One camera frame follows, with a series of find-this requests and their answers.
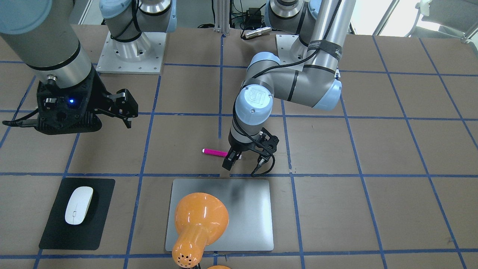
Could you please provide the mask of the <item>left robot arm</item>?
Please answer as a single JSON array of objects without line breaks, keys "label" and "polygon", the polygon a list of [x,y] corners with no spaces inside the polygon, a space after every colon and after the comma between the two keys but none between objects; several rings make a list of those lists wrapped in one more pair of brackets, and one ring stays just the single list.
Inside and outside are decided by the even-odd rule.
[{"label": "left robot arm", "polygon": [[292,63],[283,63],[270,52],[253,56],[232,108],[230,149],[222,167],[231,170],[245,151],[258,154],[251,175],[269,160],[275,161],[279,139],[264,128],[273,99],[332,110],[338,104],[342,84],[336,76],[354,0],[269,0],[265,21],[273,29],[298,38]]}]

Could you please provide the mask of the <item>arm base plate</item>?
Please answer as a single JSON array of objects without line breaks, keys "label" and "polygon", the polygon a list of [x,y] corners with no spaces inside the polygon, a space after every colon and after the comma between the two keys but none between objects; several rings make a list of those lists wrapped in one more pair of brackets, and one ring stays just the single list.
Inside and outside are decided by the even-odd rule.
[{"label": "arm base plate", "polygon": [[312,49],[304,46],[301,43],[299,35],[276,35],[276,45],[278,58],[282,65],[290,65],[301,60],[306,59],[316,49],[320,49],[316,58],[311,59],[311,62],[304,62],[298,65],[289,67],[297,71],[303,71],[304,68],[320,69],[333,74],[335,79],[340,78],[338,69],[338,61],[342,57],[343,48],[339,44],[335,44],[328,40],[313,40]]},{"label": "arm base plate", "polygon": [[164,58],[166,33],[146,32],[128,43],[111,39],[101,51],[97,71],[102,74],[160,75]]}]

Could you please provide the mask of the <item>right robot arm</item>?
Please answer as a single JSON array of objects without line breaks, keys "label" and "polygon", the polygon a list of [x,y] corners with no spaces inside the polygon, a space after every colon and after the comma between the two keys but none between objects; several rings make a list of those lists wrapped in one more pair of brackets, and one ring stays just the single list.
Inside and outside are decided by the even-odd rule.
[{"label": "right robot arm", "polygon": [[112,94],[99,72],[160,72],[162,53],[155,40],[176,30],[175,0],[101,0],[109,39],[93,66],[70,22],[73,0],[2,0],[1,37],[39,79],[37,108],[10,127],[32,127],[46,135],[96,132],[99,114],[121,119],[127,128],[139,106],[127,89]]}]

